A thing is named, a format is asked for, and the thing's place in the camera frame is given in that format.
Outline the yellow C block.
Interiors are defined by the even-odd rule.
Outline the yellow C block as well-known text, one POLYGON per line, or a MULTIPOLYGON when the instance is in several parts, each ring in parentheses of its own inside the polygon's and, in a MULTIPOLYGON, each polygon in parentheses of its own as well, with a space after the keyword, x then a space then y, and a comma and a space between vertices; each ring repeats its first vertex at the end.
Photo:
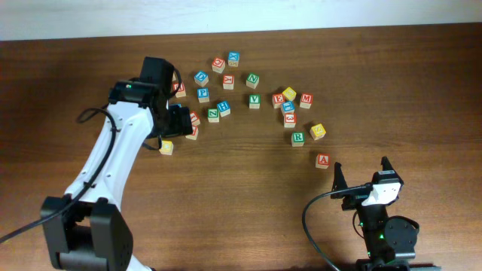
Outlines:
POLYGON ((162 155, 172 155, 173 150, 174 150, 174 144, 172 143, 172 141, 163 140, 163 141, 161 142, 161 146, 160 146, 160 148, 159 148, 159 152, 160 152, 162 155))

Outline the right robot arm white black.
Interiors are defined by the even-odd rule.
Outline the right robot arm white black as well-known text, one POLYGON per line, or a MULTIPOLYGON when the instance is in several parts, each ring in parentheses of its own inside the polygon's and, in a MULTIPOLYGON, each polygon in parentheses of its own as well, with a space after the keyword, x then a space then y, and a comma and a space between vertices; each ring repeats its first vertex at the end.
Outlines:
POLYGON ((355 211, 359 218, 367 259, 358 259, 358 270, 440 270, 430 263, 411 265, 416 257, 415 246, 419 224, 404 216, 388 216, 386 208, 396 202, 404 181, 394 170, 389 159, 381 159, 382 169, 374 173, 370 182, 348 187, 341 164, 334 164, 332 199, 342 199, 344 211, 355 211))

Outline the blue P block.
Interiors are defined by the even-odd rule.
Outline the blue P block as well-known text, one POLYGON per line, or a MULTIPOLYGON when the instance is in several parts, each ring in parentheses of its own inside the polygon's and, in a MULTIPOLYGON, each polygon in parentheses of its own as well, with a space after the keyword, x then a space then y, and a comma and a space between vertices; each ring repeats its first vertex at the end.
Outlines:
POLYGON ((199 103, 209 102, 209 89, 208 88, 198 88, 197 89, 197 98, 199 103))

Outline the green V block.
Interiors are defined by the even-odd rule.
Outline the green V block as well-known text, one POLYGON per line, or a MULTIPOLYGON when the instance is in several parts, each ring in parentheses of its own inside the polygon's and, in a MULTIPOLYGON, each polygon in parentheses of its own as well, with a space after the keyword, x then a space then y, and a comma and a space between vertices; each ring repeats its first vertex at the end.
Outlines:
POLYGON ((261 96, 259 94, 251 94, 249 96, 249 108, 259 109, 261 107, 261 96))

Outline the green R block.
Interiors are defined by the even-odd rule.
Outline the green R block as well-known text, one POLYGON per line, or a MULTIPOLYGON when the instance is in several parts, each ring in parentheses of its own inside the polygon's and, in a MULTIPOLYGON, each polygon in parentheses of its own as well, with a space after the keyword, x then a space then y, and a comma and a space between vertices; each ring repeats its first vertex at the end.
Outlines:
POLYGON ((293 132, 291 134, 291 146, 302 147, 305 143, 305 135, 303 132, 293 132))

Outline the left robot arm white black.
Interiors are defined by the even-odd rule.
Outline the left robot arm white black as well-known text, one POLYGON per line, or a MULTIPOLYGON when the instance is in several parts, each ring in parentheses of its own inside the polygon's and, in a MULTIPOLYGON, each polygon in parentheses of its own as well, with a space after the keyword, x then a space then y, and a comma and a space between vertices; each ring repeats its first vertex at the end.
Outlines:
POLYGON ((192 133, 187 107, 169 105, 180 74, 165 59, 145 57, 137 78, 118 81, 108 103, 81 113, 83 123, 105 115, 99 138, 78 177, 61 197, 41 207, 50 262, 61 270, 147 270, 133 254, 133 235, 121 214, 124 188, 148 139, 165 151, 168 140, 192 133))

